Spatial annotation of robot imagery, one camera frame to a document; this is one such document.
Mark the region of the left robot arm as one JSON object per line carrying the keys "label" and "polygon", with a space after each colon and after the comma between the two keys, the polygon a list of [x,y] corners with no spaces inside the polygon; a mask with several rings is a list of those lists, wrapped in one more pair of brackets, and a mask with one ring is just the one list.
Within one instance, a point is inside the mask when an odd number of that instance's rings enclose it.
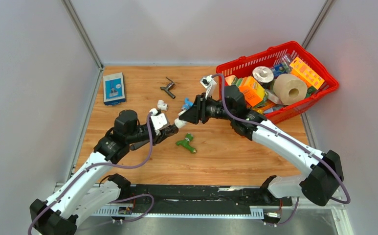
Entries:
{"label": "left robot arm", "polygon": [[186,122],[180,118],[173,124],[165,113],[152,109],[141,124],[134,110],[123,110],[114,121],[114,126],[98,141],[86,162],[56,192],[46,200],[35,200],[30,205],[32,222],[28,234],[36,230],[42,235],[73,235],[79,226],[104,205],[130,199],[129,181],[115,174],[98,189],[91,191],[94,183],[112,168],[125,169],[119,162],[130,151],[132,144],[148,142],[146,159],[132,165],[143,166],[150,158],[153,146],[176,134]]}

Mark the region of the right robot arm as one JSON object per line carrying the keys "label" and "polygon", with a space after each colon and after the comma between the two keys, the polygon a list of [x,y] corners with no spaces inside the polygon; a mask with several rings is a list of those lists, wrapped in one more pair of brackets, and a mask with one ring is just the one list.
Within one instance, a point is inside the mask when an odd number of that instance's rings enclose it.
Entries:
{"label": "right robot arm", "polygon": [[340,156],[332,150],[325,153],[303,144],[276,127],[246,106],[243,93],[235,85],[226,86],[220,100],[205,93],[197,95],[194,104],[180,112],[174,124],[180,129],[187,123],[205,124],[210,118],[229,120],[238,135],[272,149],[301,172],[290,177],[268,177],[260,192],[265,204],[273,205],[283,197],[305,197],[318,206],[330,200],[350,203]]}

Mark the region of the black metal faucet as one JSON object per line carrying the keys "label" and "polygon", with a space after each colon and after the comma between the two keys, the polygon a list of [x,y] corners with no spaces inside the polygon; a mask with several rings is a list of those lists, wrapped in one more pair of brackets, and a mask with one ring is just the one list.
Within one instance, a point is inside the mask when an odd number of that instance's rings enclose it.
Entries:
{"label": "black metal faucet", "polygon": [[153,127],[151,127],[151,134],[149,134],[149,129],[146,125],[139,126],[138,131],[135,135],[131,137],[127,137],[127,140],[131,144],[130,150],[131,151],[137,150],[141,148],[142,146],[150,143],[150,138],[152,138],[152,141],[153,141],[155,135],[156,135],[156,132]]}

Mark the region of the white pvc elbow fitting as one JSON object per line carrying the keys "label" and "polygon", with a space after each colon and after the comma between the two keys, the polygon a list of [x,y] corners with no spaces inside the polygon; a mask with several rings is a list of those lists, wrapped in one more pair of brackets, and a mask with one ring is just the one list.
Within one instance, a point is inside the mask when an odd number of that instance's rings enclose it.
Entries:
{"label": "white pvc elbow fitting", "polygon": [[168,103],[164,102],[163,100],[158,100],[157,102],[157,109],[161,110],[161,111],[167,111],[169,108],[169,105]]}

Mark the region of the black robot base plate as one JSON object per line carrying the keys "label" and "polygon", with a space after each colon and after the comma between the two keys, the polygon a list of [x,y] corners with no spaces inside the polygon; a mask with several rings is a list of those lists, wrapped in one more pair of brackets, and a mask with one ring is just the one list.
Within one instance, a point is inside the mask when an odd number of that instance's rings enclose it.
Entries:
{"label": "black robot base plate", "polygon": [[119,198],[140,195],[129,201],[133,212],[165,214],[248,214],[251,206],[291,206],[290,198],[276,199],[258,187],[199,185],[135,185]]}

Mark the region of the white pvc elbow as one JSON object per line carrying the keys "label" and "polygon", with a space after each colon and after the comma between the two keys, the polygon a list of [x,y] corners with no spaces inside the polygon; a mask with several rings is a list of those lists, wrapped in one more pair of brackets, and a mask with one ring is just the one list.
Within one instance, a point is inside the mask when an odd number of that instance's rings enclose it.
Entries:
{"label": "white pvc elbow", "polygon": [[183,128],[187,124],[186,121],[180,120],[179,118],[176,118],[174,120],[174,125],[176,126],[177,129]]}

